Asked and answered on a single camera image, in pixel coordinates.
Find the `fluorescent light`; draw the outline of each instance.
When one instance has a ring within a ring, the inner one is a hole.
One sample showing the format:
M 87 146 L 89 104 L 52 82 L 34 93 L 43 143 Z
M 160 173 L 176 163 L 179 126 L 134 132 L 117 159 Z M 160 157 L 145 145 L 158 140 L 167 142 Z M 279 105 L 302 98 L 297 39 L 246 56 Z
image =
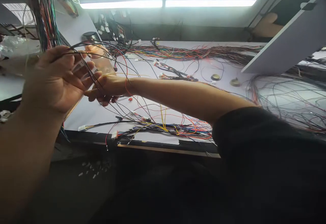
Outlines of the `fluorescent light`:
M 166 7 L 250 7 L 256 0 L 166 0 Z
M 126 2 L 102 2 L 102 3 L 81 3 L 80 6 L 85 9 L 99 8 L 160 8 L 162 0 L 140 0 Z

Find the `forearm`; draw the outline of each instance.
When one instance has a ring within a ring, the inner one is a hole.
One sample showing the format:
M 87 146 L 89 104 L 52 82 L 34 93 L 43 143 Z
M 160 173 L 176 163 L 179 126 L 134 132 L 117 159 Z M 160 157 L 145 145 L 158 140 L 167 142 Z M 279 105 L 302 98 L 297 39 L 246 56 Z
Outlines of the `forearm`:
M 64 115 L 22 104 L 1 128 L 1 218 L 11 219 L 47 174 Z
M 129 80 L 132 94 L 164 104 L 211 125 L 227 112 L 255 106 L 247 100 L 199 82 L 148 78 Z

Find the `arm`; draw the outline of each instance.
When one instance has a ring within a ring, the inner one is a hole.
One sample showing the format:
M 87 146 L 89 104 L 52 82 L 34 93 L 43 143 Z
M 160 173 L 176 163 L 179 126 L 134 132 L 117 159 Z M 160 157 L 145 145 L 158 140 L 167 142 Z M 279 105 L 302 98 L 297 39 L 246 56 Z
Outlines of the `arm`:
M 80 54 L 66 54 L 65 46 L 47 51 L 26 78 L 20 107 L 1 127 L 0 220 L 9 221 L 26 205 L 47 174 L 54 143 L 65 114 L 90 87 L 80 80 L 86 68 L 72 73 Z
M 85 92 L 90 101 L 98 99 L 104 106 L 112 96 L 139 95 L 172 109 L 207 121 L 211 125 L 222 115 L 235 109 L 255 106 L 253 103 L 225 91 L 202 84 L 181 80 L 157 80 L 148 78 L 129 78 L 127 89 L 125 78 L 103 77 L 99 80 L 104 88 Z

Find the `wrist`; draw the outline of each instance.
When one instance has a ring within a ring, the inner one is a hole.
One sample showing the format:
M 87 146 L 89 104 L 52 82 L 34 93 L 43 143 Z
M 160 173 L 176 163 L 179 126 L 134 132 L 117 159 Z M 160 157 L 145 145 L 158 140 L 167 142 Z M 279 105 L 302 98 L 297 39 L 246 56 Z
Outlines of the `wrist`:
M 24 104 L 23 102 L 18 107 L 15 114 L 18 114 L 22 120 L 26 120 L 28 122 L 38 121 L 62 123 L 65 118 L 64 113 L 60 113 L 46 108 L 33 108 L 32 106 Z
M 127 89 L 126 93 L 128 96 L 138 95 L 137 83 L 139 79 L 140 79 L 139 77 L 128 78 L 129 82 L 127 81 L 126 83 L 126 89 Z

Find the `left hand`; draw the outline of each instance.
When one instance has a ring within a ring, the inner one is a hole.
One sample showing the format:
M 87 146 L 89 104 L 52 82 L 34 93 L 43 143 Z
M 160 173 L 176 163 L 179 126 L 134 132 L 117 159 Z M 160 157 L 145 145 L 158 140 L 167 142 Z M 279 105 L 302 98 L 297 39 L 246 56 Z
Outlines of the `left hand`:
M 22 106 L 28 107 L 29 110 L 44 109 L 45 112 L 55 112 L 64 116 L 93 83 L 91 77 L 81 80 L 87 73 L 85 66 L 72 72 L 82 60 L 82 55 L 86 57 L 86 54 L 74 53 L 67 46 L 47 50 L 40 57 L 34 70 L 27 75 Z M 93 62 L 87 62 L 87 65 L 90 69 L 94 68 Z M 101 74 L 96 72 L 94 76 L 99 78 Z

